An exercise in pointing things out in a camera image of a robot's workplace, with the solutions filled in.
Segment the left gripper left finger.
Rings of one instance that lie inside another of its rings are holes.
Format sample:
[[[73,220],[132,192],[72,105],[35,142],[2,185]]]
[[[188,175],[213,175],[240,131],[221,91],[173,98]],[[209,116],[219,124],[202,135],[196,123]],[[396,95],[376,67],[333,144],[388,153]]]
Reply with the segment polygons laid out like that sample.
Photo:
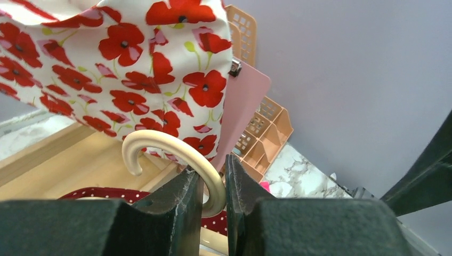
[[[198,255],[203,182],[183,171],[134,204],[1,202],[1,255]]]

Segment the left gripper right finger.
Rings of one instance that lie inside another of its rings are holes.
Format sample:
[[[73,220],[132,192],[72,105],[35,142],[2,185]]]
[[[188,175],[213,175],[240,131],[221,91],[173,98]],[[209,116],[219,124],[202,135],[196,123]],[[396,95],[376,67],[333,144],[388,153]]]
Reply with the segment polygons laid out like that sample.
[[[372,199],[276,198],[225,159],[230,255],[411,255],[393,212]]]

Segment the cream plastic hanger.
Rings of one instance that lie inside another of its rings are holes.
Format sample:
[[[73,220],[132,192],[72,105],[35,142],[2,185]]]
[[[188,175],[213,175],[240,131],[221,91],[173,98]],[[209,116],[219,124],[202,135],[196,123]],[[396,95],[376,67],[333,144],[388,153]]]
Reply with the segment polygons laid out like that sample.
[[[203,218],[216,216],[223,211],[227,199],[220,175],[200,152],[177,137],[155,130],[138,130],[127,135],[122,144],[122,157],[129,173],[134,176],[142,174],[138,153],[147,147],[159,148],[178,156],[201,176],[209,191],[209,199],[203,204]]]

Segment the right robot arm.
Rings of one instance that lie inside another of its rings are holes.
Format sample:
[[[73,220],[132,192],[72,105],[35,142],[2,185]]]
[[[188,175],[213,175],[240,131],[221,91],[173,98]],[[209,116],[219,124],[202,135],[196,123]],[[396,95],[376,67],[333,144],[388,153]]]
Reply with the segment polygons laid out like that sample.
[[[409,171],[381,200],[396,216],[451,201],[451,114]]]

